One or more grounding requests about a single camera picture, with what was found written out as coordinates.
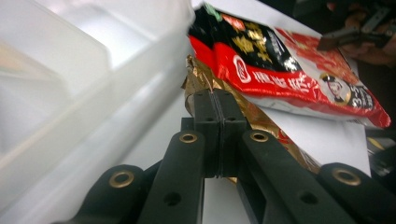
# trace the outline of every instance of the logo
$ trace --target logo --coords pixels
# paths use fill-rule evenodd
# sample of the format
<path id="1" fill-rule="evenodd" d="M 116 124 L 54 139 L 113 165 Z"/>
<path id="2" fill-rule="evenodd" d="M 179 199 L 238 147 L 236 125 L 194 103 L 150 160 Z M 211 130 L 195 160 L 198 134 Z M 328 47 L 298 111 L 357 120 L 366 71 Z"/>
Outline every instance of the logo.
<path id="1" fill-rule="evenodd" d="M 247 67 L 242 58 L 238 55 L 233 56 L 233 64 L 235 64 L 236 74 L 238 75 L 239 79 L 241 79 L 241 82 L 249 83 L 251 81 L 251 77 L 248 74 Z"/>

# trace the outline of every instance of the snack package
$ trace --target snack package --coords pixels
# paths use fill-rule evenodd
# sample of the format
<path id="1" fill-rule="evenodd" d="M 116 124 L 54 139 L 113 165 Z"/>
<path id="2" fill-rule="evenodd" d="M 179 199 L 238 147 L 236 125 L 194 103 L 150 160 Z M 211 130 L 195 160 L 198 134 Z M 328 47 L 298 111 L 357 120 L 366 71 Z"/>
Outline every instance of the snack package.
<path id="1" fill-rule="evenodd" d="M 193 114 L 193 96 L 202 90 L 221 89 L 230 92 L 239 105 L 243 115 L 247 118 L 250 126 L 254 130 L 262 130 L 273 135 L 289 154 L 300 163 L 306 170 L 317 174 L 320 165 L 307 153 L 297 147 L 297 145 L 253 103 L 246 100 L 227 82 L 213 75 L 211 69 L 196 58 L 187 58 L 188 74 L 183 84 L 185 89 L 186 109 Z"/>
<path id="2" fill-rule="evenodd" d="M 190 41 L 196 57 L 250 102 L 290 113 L 388 127 L 390 117 L 338 49 L 319 39 L 221 12 L 195 11 Z"/>

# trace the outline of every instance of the gold foil packet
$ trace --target gold foil packet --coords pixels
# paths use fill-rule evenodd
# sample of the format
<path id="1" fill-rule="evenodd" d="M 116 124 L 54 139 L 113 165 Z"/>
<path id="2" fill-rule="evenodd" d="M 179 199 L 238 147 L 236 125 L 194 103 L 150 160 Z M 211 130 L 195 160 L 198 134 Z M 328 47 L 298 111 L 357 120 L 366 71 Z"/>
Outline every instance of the gold foil packet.
<path id="1" fill-rule="evenodd" d="M 202 90 L 222 89 L 230 92 L 247 118 L 252 129 L 262 130 L 273 135 L 282 144 L 290 155 L 305 169 L 317 174 L 318 163 L 299 149 L 294 142 L 257 106 L 245 99 L 225 81 L 215 77 L 212 70 L 192 56 L 187 57 L 188 74 L 182 88 L 185 90 L 186 109 L 193 114 L 193 96 Z"/>

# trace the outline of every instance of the cartoon face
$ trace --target cartoon face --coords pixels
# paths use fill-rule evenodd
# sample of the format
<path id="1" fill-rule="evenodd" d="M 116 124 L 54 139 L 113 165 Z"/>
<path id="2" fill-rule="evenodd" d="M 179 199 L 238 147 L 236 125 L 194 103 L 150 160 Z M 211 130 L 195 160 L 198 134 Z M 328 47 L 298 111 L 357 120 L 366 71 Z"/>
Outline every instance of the cartoon face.
<path id="1" fill-rule="evenodd" d="M 337 81 L 332 81 L 327 83 L 330 91 L 334 96 L 339 96 L 341 94 L 341 89 L 343 88 L 341 84 Z"/>

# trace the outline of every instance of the translucent plastic container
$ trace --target translucent plastic container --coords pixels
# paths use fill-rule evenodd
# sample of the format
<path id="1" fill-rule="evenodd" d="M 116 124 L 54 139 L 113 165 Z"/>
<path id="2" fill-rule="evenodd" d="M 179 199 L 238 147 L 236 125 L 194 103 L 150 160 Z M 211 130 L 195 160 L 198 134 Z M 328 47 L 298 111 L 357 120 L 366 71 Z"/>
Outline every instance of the translucent plastic container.
<path id="1" fill-rule="evenodd" d="M 180 85 L 192 19 L 183 0 L 1 1 L 0 211 L 128 99 L 169 97 L 143 87 Z"/>

